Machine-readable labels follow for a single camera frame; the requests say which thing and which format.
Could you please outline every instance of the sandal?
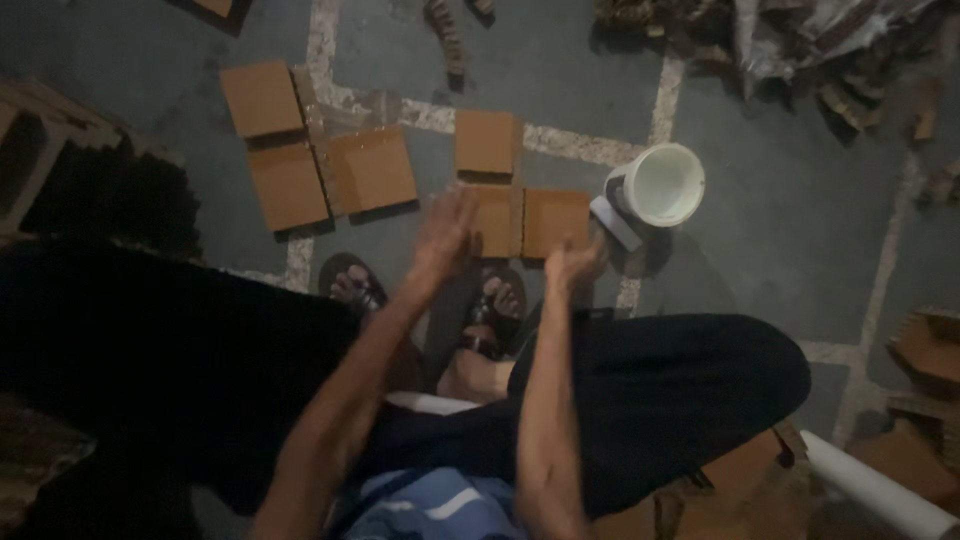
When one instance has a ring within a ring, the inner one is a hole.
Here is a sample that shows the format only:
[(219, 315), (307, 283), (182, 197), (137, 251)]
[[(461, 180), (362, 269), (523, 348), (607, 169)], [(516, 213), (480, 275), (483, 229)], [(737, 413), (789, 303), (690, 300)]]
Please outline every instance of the sandal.
[[(501, 284), (490, 287), (493, 280)], [(504, 302), (515, 304), (512, 311), (518, 316), (504, 314)], [(485, 326), (493, 330), (494, 339), (463, 334), (460, 349), (473, 351), (493, 361), (502, 360), (504, 347), (516, 336), (521, 326), (520, 317), (526, 313), (526, 292), (520, 275), (509, 268), (498, 268), (484, 279), (484, 285), (467, 313), (464, 328)]]
[(361, 318), (387, 304), (387, 292), (373, 271), (360, 257), (350, 253), (338, 253), (326, 260), (320, 269), (318, 287), (321, 294), (343, 302)]

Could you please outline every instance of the plastic bucket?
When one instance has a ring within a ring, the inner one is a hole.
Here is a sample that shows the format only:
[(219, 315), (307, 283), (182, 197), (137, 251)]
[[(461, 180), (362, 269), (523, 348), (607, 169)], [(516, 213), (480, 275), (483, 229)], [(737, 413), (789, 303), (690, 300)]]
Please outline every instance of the plastic bucket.
[(706, 177), (697, 155), (674, 142), (651, 146), (607, 176), (604, 192), (621, 212), (655, 227), (686, 221), (704, 198)]

